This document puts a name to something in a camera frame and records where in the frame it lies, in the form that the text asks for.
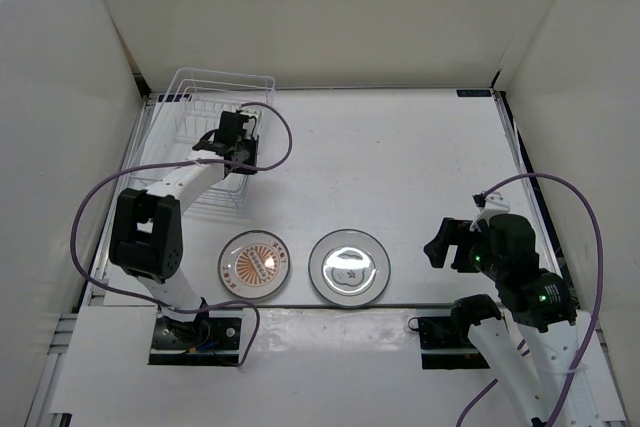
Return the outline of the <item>white plate teal rim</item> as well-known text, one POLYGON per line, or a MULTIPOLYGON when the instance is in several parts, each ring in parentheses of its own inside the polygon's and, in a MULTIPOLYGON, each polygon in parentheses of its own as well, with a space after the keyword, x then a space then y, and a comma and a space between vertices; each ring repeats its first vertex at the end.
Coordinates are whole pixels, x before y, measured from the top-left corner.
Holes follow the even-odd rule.
POLYGON ((387 289, 391 262, 384 246, 371 234, 339 229, 314 245, 308 274, 314 290, 325 301, 357 309, 375 302, 387 289))

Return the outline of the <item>white plate orange sunburst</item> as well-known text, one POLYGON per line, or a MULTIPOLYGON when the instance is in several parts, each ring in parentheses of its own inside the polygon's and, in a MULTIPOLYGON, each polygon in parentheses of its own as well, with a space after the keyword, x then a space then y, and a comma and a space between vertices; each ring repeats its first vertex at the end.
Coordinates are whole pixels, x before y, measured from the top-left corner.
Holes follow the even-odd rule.
POLYGON ((291 270, 289 249, 282 239, 264 230, 250 230, 230 239, 218 259, 218 276, 226 290, 257 301, 278 292, 291 270))

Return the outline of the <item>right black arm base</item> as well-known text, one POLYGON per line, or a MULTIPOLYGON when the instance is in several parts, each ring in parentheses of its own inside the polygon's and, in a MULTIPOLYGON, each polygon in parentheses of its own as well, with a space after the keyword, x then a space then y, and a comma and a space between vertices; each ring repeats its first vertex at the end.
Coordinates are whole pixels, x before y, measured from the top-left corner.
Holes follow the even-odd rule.
POLYGON ((488 363, 450 317, 411 317, 408 329, 419 337, 423 370, 486 370, 488 363))

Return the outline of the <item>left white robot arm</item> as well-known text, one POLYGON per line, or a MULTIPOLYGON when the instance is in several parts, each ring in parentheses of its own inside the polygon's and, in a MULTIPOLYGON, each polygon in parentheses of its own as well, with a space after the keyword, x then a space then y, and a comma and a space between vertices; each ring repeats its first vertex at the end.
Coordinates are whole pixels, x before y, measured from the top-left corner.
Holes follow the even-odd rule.
POLYGON ((222 112, 218 127, 189 150, 188 165, 171 167, 160 180, 142 189, 127 188, 117 199, 109 260, 161 303, 162 315, 176 322, 175 335, 188 347, 206 342, 210 324, 197 313, 204 301, 180 271, 182 217, 231 170, 253 173, 258 123, 256 113, 222 112))

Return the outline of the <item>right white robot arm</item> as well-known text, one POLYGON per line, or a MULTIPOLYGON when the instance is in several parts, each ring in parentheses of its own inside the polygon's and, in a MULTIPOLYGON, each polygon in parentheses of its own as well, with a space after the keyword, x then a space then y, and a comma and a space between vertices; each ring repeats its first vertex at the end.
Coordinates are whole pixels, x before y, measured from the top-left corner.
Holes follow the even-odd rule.
POLYGON ((476 271, 494 282, 487 294, 454 303, 449 334, 475 347, 506 394, 520 426, 599 426, 579 351, 578 313, 564 280, 539 265, 529 221, 510 213, 482 220, 446 217, 424 247, 441 268, 449 248, 453 269, 476 271))

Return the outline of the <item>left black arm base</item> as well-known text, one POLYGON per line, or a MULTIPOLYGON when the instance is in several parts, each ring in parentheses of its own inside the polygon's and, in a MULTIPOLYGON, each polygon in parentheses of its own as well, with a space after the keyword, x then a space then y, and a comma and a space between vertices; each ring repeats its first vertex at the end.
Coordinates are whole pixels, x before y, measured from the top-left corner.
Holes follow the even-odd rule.
POLYGON ((152 366, 237 367, 241 317, 208 317, 177 322, 159 315, 150 342, 152 366))

